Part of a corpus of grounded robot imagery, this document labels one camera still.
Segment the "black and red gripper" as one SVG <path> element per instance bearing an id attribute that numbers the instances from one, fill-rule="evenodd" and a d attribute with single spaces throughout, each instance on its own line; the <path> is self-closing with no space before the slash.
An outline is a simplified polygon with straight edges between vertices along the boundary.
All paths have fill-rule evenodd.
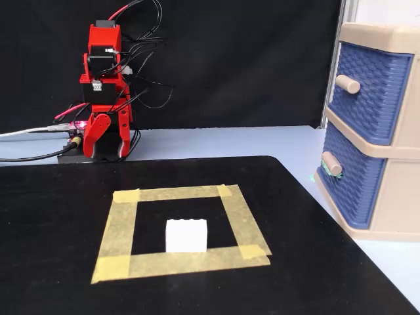
<path id="1" fill-rule="evenodd" d="M 130 94 L 124 94 L 117 99 L 117 80 L 83 80 L 83 100 L 90 104 L 91 115 L 87 121 L 83 137 L 83 153 L 87 158 L 94 156 L 94 147 L 97 140 L 106 132 L 111 124 L 108 114 L 95 112 L 107 112 L 112 105 L 113 111 L 117 112 L 119 136 L 121 145 L 118 149 L 119 158 L 127 157 L 130 150 L 130 122 L 132 122 Z"/>

